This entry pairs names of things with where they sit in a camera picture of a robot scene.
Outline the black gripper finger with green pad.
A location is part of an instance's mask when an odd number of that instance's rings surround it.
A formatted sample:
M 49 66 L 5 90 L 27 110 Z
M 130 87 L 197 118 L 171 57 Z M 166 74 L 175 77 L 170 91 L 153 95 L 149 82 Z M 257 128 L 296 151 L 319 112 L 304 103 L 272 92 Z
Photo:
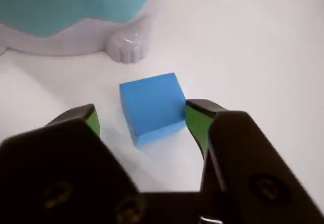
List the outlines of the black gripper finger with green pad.
M 100 139 L 94 105 L 1 143 L 1 223 L 141 223 L 145 203 Z
M 185 102 L 185 121 L 204 160 L 200 188 L 223 223 L 323 223 L 323 214 L 245 111 L 207 99 Z

